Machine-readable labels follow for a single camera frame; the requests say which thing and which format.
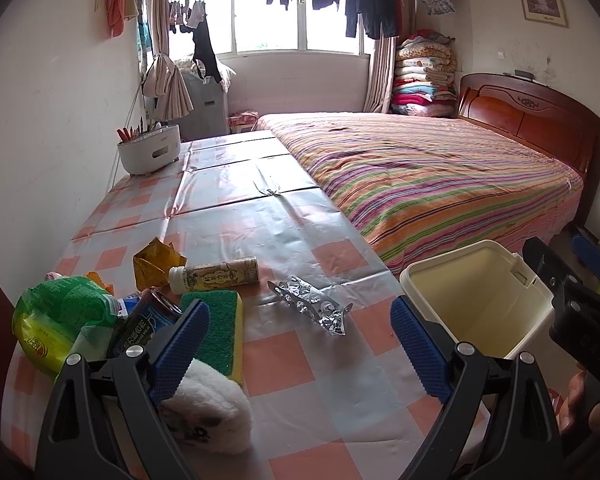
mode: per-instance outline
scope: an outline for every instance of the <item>wooden headboard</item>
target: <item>wooden headboard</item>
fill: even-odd
[[[458,117],[561,160],[584,180],[575,221],[584,225],[600,182],[600,118],[547,86],[498,74],[460,81]]]

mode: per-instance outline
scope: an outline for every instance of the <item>human hand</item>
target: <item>human hand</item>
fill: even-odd
[[[586,371],[576,374],[569,382],[569,394],[557,415],[560,433],[569,430],[575,423],[577,409],[584,397],[584,377]],[[589,415],[589,428],[600,436],[600,403],[597,404]]]

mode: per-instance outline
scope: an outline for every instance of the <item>mattress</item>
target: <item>mattress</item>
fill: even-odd
[[[275,134],[396,276],[486,238],[509,251],[548,242],[583,187],[566,164],[464,120],[275,114],[255,129]]]

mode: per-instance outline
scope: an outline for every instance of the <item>table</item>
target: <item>table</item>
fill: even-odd
[[[395,480],[439,410],[392,332],[402,293],[382,261],[270,132],[183,144],[149,177],[123,179],[71,240],[55,270],[96,270],[116,296],[136,289],[132,257],[154,237],[188,263],[256,256],[261,281],[244,300],[244,380],[253,446],[238,456],[183,452],[201,480]],[[346,336],[276,299],[267,280],[296,274],[341,304]],[[52,389],[16,346],[2,403],[4,444],[35,464]],[[481,439],[478,414],[471,443]],[[112,413],[130,472],[146,478],[119,413]]]

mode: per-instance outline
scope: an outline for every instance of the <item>metal screw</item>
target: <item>metal screw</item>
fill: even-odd
[[[126,349],[126,355],[128,357],[138,357],[143,351],[144,348],[140,345],[133,345]]]
[[[458,345],[458,351],[462,355],[473,355],[475,352],[475,348],[471,343],[460,343]]]
[[[534,362],[536,362],[536,358],[529,352],[521,352],[520,360],[528,365],[532,365]]]
[[[77,365],[80,362],[80,354],[71,354],[67,359],[66,363],[69,366]]]

